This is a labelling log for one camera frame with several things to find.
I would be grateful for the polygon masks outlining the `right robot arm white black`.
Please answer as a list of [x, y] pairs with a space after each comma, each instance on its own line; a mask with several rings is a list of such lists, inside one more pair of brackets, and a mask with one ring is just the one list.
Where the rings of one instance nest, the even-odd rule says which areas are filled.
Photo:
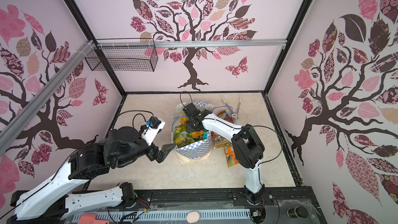
[[182, 105], [188, 118], [188, 128], [193, 131], [214, 132], [232, 144], [238, 163], [245, 168], [246, 199], [252, 205], [261, 203], [265, 185], [261, 181], [260, 165], [265, 163], [262, 161], [265, 147], [254, 126], [233, 124], [217, 117], [212, 111], [200, 111], [193, 102]]

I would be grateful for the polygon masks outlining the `green snack packet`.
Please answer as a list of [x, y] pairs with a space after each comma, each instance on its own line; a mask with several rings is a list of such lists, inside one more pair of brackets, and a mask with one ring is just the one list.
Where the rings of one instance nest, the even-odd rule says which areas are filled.
[[187, 132], [187, 129], [184, 125], [179, 125], [173, 129], [173, 142], [178, 148], [182, 148], [194, 143], [195, 140]]

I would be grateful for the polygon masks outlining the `red gold fruit snack bag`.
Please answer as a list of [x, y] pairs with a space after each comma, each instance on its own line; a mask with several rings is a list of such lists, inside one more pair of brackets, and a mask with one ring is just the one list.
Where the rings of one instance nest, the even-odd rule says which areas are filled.
[[228, 144], [232, 144], [232, 137], [239, 132], [237, 125], [221, 119], [215, 114], [207, 116], [206, 119], [210, 119], [207, 123], [209, 124], [207, 128], [209, 131], [223, 137], [228, 141]]

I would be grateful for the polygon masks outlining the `blue checkered paper bag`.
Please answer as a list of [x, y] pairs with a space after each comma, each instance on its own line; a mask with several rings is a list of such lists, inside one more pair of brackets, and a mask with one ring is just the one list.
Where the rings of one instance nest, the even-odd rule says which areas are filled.
[[[183, 108], [188, 103], [181, 103], [174, 109], [174, 118], [172, 123], [172, 142], [173, 142], [173, 129], [179, 125], [186, 127], [187, 116]], [[208, 131], [206, 140], [194, 139], [195, 142], [182, 148], [177, 146], [174, 148], [176, 156], [182, 164], [193, 163], [201, 160], [206, 160], [211, 154], [213, 148], [211, 132]]]

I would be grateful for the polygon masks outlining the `orange snack packet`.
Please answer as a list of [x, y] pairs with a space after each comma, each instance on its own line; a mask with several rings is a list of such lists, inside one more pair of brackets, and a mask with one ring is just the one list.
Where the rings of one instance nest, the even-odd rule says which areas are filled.
[[226, 147], [224, 147], [224, 154], [225, 154], [225, 156], [226, 156], [228, 168], [233, 167], [233, 166], [239, 164], [239, 163], [238, 163], [238, 160], [237, 160], [237, 158], [236, 158], [236, 156], [235, 156], [235, 151], [234, 151], [234, 149], [233, 149], [232, 146], [226, 146]]

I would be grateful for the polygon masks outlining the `yellow snack packet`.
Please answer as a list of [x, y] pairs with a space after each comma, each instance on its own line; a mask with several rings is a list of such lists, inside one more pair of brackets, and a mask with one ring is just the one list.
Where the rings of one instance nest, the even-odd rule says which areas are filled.
[[193, 138], [193, 139], [199, 139], [202, 140], [204, 137], [205, 132], [204, 131], [195, 131], [195, 132], [190, 132], [189, 135]]

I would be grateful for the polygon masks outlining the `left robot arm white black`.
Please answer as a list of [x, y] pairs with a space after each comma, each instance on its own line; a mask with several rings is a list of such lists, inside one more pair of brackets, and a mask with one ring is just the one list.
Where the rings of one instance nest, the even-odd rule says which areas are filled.
[[154, 144], [165, 122], [151, 116], [140, 129], [126, 126], [109, 131], [106, 138], [85, 145], [73, 152], [57, 172], [30, 191], [12, 195], [14, 215], [9, 224], [56, 224], [75, 214], [97, 208], [131, 208], [136, 204], [136, 193], [131, 183], [102, 191], [72, 191], [86, 186], [111, 169], [124, 168], [138, 158], [162, 163], [175, 148], [174, 143], [161, 148]]

